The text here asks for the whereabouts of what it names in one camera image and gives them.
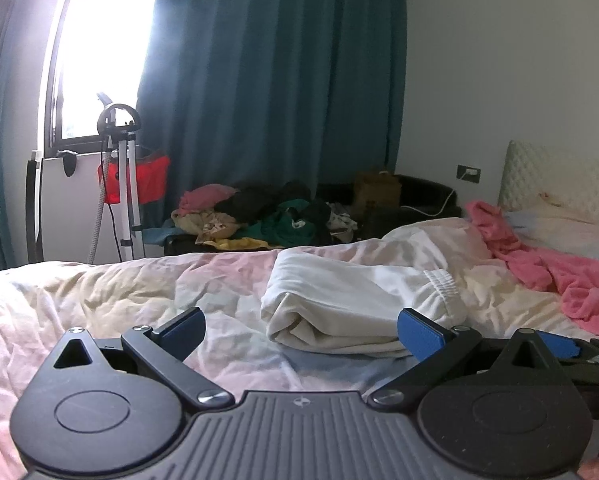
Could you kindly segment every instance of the wall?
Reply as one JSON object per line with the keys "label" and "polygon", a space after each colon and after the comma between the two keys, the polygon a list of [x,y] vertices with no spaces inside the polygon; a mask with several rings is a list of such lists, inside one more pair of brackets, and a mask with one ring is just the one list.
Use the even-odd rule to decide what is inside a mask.
{"label": "wall", "polygon": [[[17,265],[27,263],[24,225],[26,161],[41,146],[40,88],[46,81],[49,37],[60,0],[20,0],[26,19],[14,49],[4,110],[4,188],[8,223]],[[90,250],[99,187],[99,154],[81,155],[75,174],[64,175],[61,159],[44,162],[42,240],[46,260],[85,262]],[[150,251],[157,256],[160,251]],[[96,264],[118,260],[109,211],[104,210]]]}
{"label": "wall", "polygon": [[[599,0],[407,0],[397,170],[496,202],[510,139],[599,158]],[[480,184],[455,179],[481,168]]]}
{"label": "wall", "polygon": [[14,48],[4,108],[4,190],[16,263],[26,257],[24,181],[26,161],[38,144],[38,109],[44,59],[58,0],[19,0],[26,14]]}

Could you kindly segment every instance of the bedsheet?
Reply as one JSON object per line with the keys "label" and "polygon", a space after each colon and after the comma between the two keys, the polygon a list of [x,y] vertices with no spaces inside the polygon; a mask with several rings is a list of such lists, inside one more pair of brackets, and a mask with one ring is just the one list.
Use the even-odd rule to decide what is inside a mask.
{"label": "bedsheet", "polygon": [[[405,226],[382,240],[297,250],[362,265],[445,269],[467,305],[468,323],[484,336],[507,337],[530,326],[591,338],[560,312],[558,295],[524,288],[503,262],[490,259],[479,232],[463,219]],[[113,337],[198,306],[207,336],[185,362],[238,399],[248,389],[368,394],[415,363],[413,357],[313,354],[270,341],[260,300],[278,253],[185,254],[97,267],[48,262],[0,272],[0,480],[24,473],[8,433],[10,413],[71,326]]]}

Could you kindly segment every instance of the pile of clothes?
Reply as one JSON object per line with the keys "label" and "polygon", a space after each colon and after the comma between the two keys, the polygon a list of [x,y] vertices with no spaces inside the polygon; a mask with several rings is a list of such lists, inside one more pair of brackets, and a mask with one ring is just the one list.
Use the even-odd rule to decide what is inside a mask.
{"label": "pile of clothes", "polygon": [[281,188],[201,186],[184,193],[171,220],[197,243],[227,251],[348,243],[357,229],[342,205],[311,197],[297,181]]}

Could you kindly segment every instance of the window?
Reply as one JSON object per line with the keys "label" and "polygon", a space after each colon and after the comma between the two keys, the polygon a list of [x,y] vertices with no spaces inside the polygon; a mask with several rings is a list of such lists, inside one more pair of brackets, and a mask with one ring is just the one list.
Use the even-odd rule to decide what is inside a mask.
{"label": "window", "polygon": [[155,0],[67,0],[46,104],[47,155],[100,150],[97,93],[134,107]]}

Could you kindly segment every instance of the white pants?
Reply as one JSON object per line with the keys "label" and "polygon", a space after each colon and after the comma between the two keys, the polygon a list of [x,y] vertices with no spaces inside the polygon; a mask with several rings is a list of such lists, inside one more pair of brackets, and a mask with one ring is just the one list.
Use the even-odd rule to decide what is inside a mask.
{"label": "white pants", "polygon": [[377,357],[409,355],[397,316],[411,307],[446,328],[467,309],[446,270],[363,266],[282,251],[262,298],[267,336],[299,350]]}

